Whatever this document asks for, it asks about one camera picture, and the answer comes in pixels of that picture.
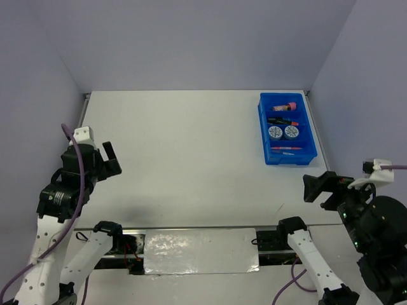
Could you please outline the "blue round tub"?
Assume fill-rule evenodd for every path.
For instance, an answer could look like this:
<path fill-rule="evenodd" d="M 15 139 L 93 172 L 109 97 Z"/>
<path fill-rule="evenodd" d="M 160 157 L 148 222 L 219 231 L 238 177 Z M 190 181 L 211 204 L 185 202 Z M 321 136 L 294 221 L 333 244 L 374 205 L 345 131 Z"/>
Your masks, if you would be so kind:
<path fill-rule="evenodd" d="M 300 136 L 300 130 L 296 126 L 287 125 L 284 128 L 284 138 L 287 140 L 296 140 Z"/>
<path fill-rule="evenodd" d="M 271 141 L 280 140 L 283 134 L 283 130 L 279 126 L 272 125 L 268 128 L 268 136 Z"/>

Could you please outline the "thin orange pen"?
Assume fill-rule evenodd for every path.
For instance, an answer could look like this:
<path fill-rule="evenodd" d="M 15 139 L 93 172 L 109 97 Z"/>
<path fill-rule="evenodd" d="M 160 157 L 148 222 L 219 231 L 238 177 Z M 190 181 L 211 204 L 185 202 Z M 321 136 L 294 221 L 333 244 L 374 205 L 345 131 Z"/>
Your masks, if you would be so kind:
<path fill-rule="evenodd" d="M 288 150 L 288 151 L 298 151 L 298 150 L 302 150 L 302 147 L 293 147 L 293 146 L 288 146 L 288 147 L 284 147 L 284 146 L 271 146 L 272 150 Z"/>

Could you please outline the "pink tube of pins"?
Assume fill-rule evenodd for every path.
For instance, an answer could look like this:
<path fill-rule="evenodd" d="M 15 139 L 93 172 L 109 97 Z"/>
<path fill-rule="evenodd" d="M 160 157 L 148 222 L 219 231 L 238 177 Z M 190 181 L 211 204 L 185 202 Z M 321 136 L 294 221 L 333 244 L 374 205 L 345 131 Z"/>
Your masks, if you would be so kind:
<path fill-rule="evenodd" d="M 285 105 L 275 105 L 270 110 L 279 112 L 279 111 L 295 111 L 297 109 L 296 102 L 289 102 Z"/>

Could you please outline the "orange black highlighter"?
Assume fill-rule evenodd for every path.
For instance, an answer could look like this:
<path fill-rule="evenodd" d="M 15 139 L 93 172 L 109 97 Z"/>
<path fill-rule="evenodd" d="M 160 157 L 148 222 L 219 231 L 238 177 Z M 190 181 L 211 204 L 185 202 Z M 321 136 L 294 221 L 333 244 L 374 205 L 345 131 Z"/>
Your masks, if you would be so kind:
<path fill-rule="evenodd" d="M 276 125 L 291 125 L 291 126 L 298 126 L 299 123 L 295 121 L 290 121 L 286 119 L 281 119 L 281 118 L 275 118 L 273 121 Z"/>

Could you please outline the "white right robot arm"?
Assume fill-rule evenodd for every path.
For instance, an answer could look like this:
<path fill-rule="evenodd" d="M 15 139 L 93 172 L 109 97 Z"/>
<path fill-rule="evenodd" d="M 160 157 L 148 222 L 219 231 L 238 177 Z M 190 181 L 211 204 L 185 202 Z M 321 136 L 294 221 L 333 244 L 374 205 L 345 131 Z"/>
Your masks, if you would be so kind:
<path fill-rule="evenodd" d="M 330 197 L 321 204 L 338 212 L 355 250 L 364 291 L 351 290 L 324 260 L 300 217 L 279 221 L 277 243 L 294 250 L 308 271 L 319 304 L 406 304 L 406 207 L 376 189 L 392 182 L 372 172 L 362 179 L 327 171 L 319 177 L 303 176 L 306 202 L 321 193 Z"/>

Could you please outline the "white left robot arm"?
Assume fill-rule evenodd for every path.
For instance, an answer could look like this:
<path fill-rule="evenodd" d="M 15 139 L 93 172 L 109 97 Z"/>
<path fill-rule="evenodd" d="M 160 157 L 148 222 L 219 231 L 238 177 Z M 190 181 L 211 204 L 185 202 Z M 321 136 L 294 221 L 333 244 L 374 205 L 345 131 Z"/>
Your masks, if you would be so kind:
<path fill-rule="evenodd" d="M 38 229 L 29 263 L 5 285 L 1 295 L 18 279 L 22 284 L 15 297 L 1 299 L 1 304 L 76 304 L 78 292 L 102 256 L 123 249 L 122 226 L 102 220 L 74 258 L 64 262 L 83 205 L 96 183 L 121 174 L 111 143 L 103 143 L 103 148 L 107 160 L 85 143 L 71 144 L 61 156 L 62 168 L 39 195 Z"/>

